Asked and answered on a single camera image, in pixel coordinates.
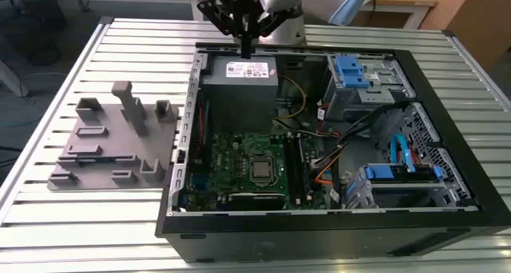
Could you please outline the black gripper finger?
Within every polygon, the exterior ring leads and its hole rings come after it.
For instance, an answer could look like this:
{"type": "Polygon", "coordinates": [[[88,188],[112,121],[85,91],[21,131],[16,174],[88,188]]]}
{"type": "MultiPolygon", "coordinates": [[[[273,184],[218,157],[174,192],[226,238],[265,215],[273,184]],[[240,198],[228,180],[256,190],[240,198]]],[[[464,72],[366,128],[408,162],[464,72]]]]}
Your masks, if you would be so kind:
{"type": "Polygon", "coordinates": [[[254,40],[266,37],[288,19],[288,11],[277,11],[268,14],[261,20],[252,14],[248,15],[246,29],[246,59],[250,59],[254,52],[254,40]]]}
{"type": "Polygon", "coordinates": [[[224,35],[230,35],[240,45],[240,56],[248,59],[248,40],[241,29],[241,20],[220,0],[197,0],[196,8],[224,35]]]}

